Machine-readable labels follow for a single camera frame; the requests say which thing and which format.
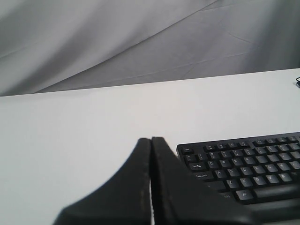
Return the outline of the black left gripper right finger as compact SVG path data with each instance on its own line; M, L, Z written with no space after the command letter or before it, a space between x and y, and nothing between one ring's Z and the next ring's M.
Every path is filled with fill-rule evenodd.
M246 207L197 179L162 137L151 140L150 182L157 225L256 225Z

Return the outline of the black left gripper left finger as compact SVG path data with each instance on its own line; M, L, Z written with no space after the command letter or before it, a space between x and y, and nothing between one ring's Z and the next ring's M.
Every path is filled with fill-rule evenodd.
M151 141L141 138L123 166L100 188L65 207L56 225L150 225Z

